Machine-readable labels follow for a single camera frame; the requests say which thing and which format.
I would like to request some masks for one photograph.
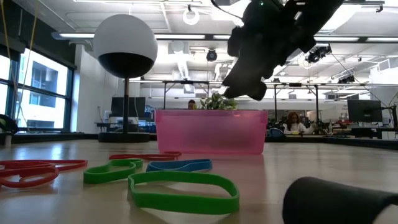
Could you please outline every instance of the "wooden table surface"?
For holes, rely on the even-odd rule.
[[[0,148],[0,159],[86,159],[88,167],[108,162],[112,154],[157,153],[157,142],[108,144],[95,140],[46,142]],[[212,159],[214,174],[232,180],[241,194],[240,211],[230,215],[192,215],[140,209],[127,195],[127,180],[83,184],[83,170],[60,174],[50,185],[33,189],[0,189],[0,223],[283,223],[287,187],[299,177],[313,176],[370,189],[398,192],[398,153],[331,144],[265,143],[258,156],[194,155]],[[210,185],[167,183],[141,185],[140,190],[227,197]],[[395,207],[376,223],[396,223]]]

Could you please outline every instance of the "pink plastic bin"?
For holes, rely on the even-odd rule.
[[[267,131],[266,111],[157,110],[160,152],[261,154]]]

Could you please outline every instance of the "camera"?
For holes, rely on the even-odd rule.
[[[214,62],[217,60],[217,53],[215,49],[210,49],[207,53],[206,59],[208,62]]]

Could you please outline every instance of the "person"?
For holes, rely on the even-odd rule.
[[[188,110],[194,110],[196,105],[197,103],[195,102],[195,100],[190,100],[188,102]]]
[[[296,112],[290,112],[283,127],[285,128],[285,134],[312,134],[317,128],[317,125],[311,124],[307,129],[304,124],[300,122],[298,114]]]

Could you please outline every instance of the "computer monitor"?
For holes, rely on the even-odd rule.
[[[147,126],[147,121],[138,121],[138,126],[139,127],[145,127],[145,126]]]
[[[347,100],[351,122],[382,122],[381,102],[378,100]]]
[[[112,97],[111,105],[112,117],[122,117],[123,116],[123,97]],[[129,98],[129,117],[139,117],[145,116],[145,97],[130,97]]]

